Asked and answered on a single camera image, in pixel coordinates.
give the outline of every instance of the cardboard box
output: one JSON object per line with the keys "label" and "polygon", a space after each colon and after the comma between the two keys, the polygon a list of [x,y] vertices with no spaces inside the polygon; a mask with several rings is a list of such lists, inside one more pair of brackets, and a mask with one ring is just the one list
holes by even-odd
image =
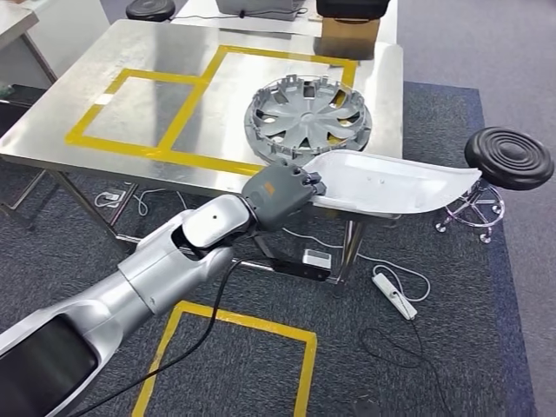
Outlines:
{"label": "cardboard box", "polygon": [[380,20],[323,19],[318,55],[349,59],[372,59]]}

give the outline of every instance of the gray carpet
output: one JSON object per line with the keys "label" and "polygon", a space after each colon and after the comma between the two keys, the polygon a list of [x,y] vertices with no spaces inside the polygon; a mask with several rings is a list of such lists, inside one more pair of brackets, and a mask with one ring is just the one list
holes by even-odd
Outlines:
{"label": "gray carpet", "polygon": [[[406,83],[404,111],[405,158],[448,166],[463,166],[465,140],[483,123],[478,92],[473,89]],[[8,176],[0,185],[0,198],[11,195],[18,178],[31,175],[4,163],[0,167],[2,178]],[[74,178],[90,196],[109,185]],[[149,198],[149,217],[140,218],[132,205],[119,228],[144,235],[180,209],[174,193]],[[193,206],[202,200],[188,196]],[[34,309],[102,279],[122,259],[71,197],[50,180],[23,212],[36,213],[45,201],[32,232],[0,217],[0,331]],[[370,227],[361,252],[431,279],[431,295],[416,306],[415,325],[452,412],[533,414],[503,232],[497,228],[493,244],[485,247],[472,231],[458,225],[437,234],[435,219],[437,214],[414,215],[402,219],[395,229]],[[307,216],[298,216],[288,227],[333,244],[340,243],[343,230],[338,220]],[[269,240],[290,252],[306,245],[320,249],[281,233]],[[238,253],[250,250],[243,244]],[[240,269],[230,279],[222,308],[316,333],[318,344],[308,414],[446,414],[431,367],[402,369],[378,361],[362,348],[360,335],[367,329],[363,340],[367,350],[414,362],[371,329],[378,328],[418,351],[412,328],[370,282],[372,266],[358,261],[341,295],[328,285]],[[403,279],[409,295],[424,290],[419,280]],[[188,299],[211,305],[217,286],[218,280],[198,288]],[[84,405],[146,372],[166,320],[147,323],[125,343]],[[183,316],[163,361],[190,346],[206,324],[206,319]],[[219,322],[198,352],[159,375],[147,415],[291,414],[303,355],[302,342]],[[123,394],[90,415],[129,414],[138,392]]]}
{"label": "gray carpet", "polygon": [[[528,132],[556,153],[556,2],[398,2],[407,81],[474,87],[488,125]],[[505,227],[539,411],[556,408],[556,180],[506,191]]]}

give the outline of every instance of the chrome stool base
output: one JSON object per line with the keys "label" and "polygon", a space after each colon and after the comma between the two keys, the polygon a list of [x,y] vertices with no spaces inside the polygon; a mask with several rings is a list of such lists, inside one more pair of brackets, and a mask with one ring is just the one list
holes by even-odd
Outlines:
{"label": "chrome stool base", "polygon": [[[492,198],[484,199],[488,195],[491,195]],[[493,226],[502,220],[505,212],[502,196],[496,188],[482,179],[475,182],[469,191],[462,195],[453,204],[459,204],[459,206],[455,209],[450,209],[449,206],[444,207],[447,216],[444,221],[435,225],[438,232],[444,233],[451,221],[455,220],[472,228],[484,229],[479,238],[483,243],[490,243]],[[496,217],[493,220],[488,219],[481,211],[484,206],[490,206],[490,211]],[[463,217],[466,213],[473,214],[477,221],[466,220]]]}

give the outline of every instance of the stool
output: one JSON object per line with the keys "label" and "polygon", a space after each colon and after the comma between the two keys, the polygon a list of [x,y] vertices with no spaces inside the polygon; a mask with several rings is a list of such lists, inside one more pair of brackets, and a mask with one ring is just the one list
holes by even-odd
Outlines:
{"label": "stool", "polygon": [[134,0],[125,8],[127,19],[164,22],[176,12],[173,0]]}
{"label": "stool", "polygon": [[[469,191],[459,197],[456,208],[444,209],[448,214],[435,228],[446,231],[452,220],[472,228],[482,228],[483,243],[490,243],[492,227],[501,221],[505,211],[502,196],[493,186],[501,189],[524,191],[539,187],[552,176],[554,161],[541,142],[509,129],[487,128],[471,136],[465,150],[465,161],[471,168],[482,172],[481,177]],[[483,207],[490,207],[489,214]],[[477,221],[465,215],[474,215]]]}

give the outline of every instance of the robotic arm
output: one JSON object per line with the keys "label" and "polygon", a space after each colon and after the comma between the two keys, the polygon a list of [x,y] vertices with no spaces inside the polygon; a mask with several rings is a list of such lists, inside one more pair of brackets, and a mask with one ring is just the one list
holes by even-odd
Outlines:
{"label": "robotic arm", "polygon": [[241,196],[176,215],[116,272],[0,334],[0,415],[68,414],[129,335],[227,268],[238,237],[279,228],[324,190],[318,174],[288,162],[266,167]]}

